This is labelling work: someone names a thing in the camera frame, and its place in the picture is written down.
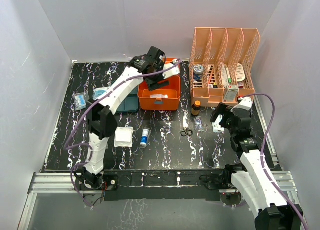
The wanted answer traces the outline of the white blue small bottle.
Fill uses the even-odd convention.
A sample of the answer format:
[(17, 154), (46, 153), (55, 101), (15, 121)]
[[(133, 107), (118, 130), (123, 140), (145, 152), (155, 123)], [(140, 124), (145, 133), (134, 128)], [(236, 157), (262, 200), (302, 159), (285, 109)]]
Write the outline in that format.
[(150, 130), (148, 128), (143, 129), (142, 136), (140, 140), (140, 147), (145, 148), (148, 144)]

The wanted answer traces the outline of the light blue long packet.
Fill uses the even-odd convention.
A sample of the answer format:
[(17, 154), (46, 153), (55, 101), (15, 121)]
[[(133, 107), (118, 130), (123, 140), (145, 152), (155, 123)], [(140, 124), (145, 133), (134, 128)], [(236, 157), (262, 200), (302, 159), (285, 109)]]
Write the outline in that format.
[(108, 91), (108, 87), (100, 87), (100, 88), (95, 88), (93, 90), (93, 96), (92, 99), (95, 101), (97, 100), (101, 95), (105, 94)]

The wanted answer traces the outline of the brown bottle orange cap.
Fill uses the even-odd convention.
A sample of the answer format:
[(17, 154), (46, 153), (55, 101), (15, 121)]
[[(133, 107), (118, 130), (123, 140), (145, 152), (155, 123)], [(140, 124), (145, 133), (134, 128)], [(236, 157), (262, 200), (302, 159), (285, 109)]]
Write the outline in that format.
[(193, 116), (198, 116), (200, 114), (201, 110), (201, 102), (199, 100), (196, 100), (191, 108), (191, 114)]

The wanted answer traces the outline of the white gauze pad pack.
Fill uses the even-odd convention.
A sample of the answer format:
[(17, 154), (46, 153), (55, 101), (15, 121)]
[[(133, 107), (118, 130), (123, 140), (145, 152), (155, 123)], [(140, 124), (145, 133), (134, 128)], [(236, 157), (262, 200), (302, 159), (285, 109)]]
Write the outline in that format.
[(134, 128), (128, 127), (117, 127), (114, 135), (114, 147), (132, 148), (133, 147), (133, 133)]

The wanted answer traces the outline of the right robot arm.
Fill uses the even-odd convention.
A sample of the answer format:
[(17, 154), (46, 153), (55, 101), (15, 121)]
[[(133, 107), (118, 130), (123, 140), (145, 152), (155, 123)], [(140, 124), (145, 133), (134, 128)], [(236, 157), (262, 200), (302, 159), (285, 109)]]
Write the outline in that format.
[(236, 188), (254, 216), (257, 230), (299, 230), (303, 227), (303, 210), (281, 191), (268, 167), (257, 139), (251, 134), (252, 100), (242, 98), (234, 107), (220, 103), (210, 121), (219, 121), (227, 129), (230, 144), (240, 164), (227, 165), (220, 183)]

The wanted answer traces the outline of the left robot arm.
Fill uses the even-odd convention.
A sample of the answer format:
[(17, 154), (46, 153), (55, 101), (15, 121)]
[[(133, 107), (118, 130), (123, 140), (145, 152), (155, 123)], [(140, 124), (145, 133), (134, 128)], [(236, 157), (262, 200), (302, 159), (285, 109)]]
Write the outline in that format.
[(75, 178), (87, 188), (97, 190), (103, 185), (104, 157), (109, 138), (118, 127), (115, 114), (127, 96), (144, 81), (151, 85), (165, 79), (166, 54), (155, 46), (148, 53), (134, 57), (108, 91), (88, 102), (87, 119), (88, 154), (81, 164), (81, 175)]

